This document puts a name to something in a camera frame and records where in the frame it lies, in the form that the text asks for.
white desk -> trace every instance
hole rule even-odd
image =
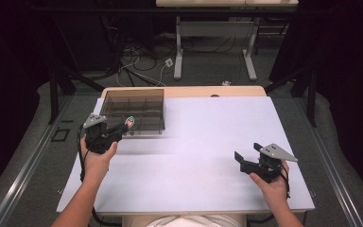
[[[298,0],[157,0],[157,7],[165,8],[294,8]],[[182,36],[231,36],[249,37],[247,49],[243,56],[250,80],[257,79],[252,64],[251,53],[259,27],[259,18],[252,22],[183,22],[176,18],[177,53],[175,60],[174,79],[182,78]]]
[[[164,89],[166,130],[153,138],[128,135],[120,141],[99,189],[96,211],[114,216],[268,212],[261,190],[240,172],[233,157],[238,151],[246,160],[257,162],[254,142],[276,143],[291,152],[264,90],[235,87],[234,91],[233,86]],[[224,96],[228,91],[231,96]],[[298,165],[288,164],[291,209],[314,209]],[[80,186],[79,173],[77,157],[58,212]]]

gray carpet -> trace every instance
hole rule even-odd
[[[186,48],[196,50],[214,50],[226,39],[191,39],[183,42]],[[163,83],[167,86],[200,86],[200,85],[220,85],[223,80],[229,80],[232,85],[268,85],[268,75],[278,52],[280,38],[264,38],[261,41],[259,55],[253,57],[253,63],[258,76],[255,82],[248,80],[245,64],[241,59],[241,49],[246,40],[237,40],[233,49],[226,53],[189,53],[184,52],[183,68],[181,80],[173,79],[172,68],[165,68]],[[171,50],[168,46],[170,41],[162,41],[158,44],[156,56],[163,56],[157,60],[157,64],[150,70],[138,71],[148,77],[160,78],[161,68],[164,60],[172,58],[174,52],[166,55]],[[223,46],[228,49],[233,41]],[[130,63],[130,58],[125,56],[124,64]],[[154,65],[154,60],[150,57],[143,57],[136,63],[141,69],[148,69]],[[130,79],[125,73],[119,78],[122,85],[131,86]],[[119,86],[116,77],[108,77],[97,81],[103,86]],[[139,79],[134,79],[137,86],[147,86]],[[69,134],[64,142],[49,142],[43,157],[26,185],[26,190],[8,217],[7,226],[49,226],[58,215],[57,204],[61,195],[58,193],[65,186],[67,177],[72,169],[76,157],[76,133],[79,124],[83,123],[92,111],[99,93],[78,81],[75,81],[78,91],[75,96],[69,97],[70,104],[66,107],[63,115],[58,121],[59,130],[69,130]],[[337,191],[331,184],[325,167],[321,163],[319,141],[313,136],[313,129],[303,117],[303,102],[305,98],[291,98],[289,88],[291,84],[282,86],[272,93],[276,110],[285,129],[290,145],[298,157],[299,165],[304,179],[316,196],[313,198],[316,209],[308,212],[306,226],[350,226],[347,215],[342,209],[337,197]],[[43,134],[48,127],[49,120],[49,97],[48,86],[45,84],[39,93],[41,104],[35,114],[24,140],[16,150],[7,170],[0,179],[0,205],[7,195],[11,185],[17,175],[22,170],[27,158],[32,155],[38,146]],[[363,184],[355,171],[347,163],[341,153],[337,142],[336,129],[329,112],[328,102],[318,96],[316,106],[317,132],[320,134],[323,145],[326,146],[329,154],[334,160],[338,173],[349,189],[357,211],[363,220]],[[266,224],[252,226],[276,226],[273,221]]]

person's left hand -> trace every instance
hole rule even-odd
[[[113,142],[103,154],[88,151],[85,136],[81,138],[80,145],[85,168],[84,182],[101,183],[109,170],[110,160],[117,151],[117,142]]]

white desk leg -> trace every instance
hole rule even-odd
[[[181,18],[176,17],[176,60],[174,79],[182,78],[182,35],[181,35]]]
[[[259,18],[254,18],[249,32],[249,37],[250,37],[249,48],[248,50],[246,49],[243,50],[244,61],[246,62],[247,72],[249,73],[251,81],[257,80],[254,70],[254,65],[252,64],[251,53],[254,47],[254,42],[256,39],[258,27],[259,27]]]

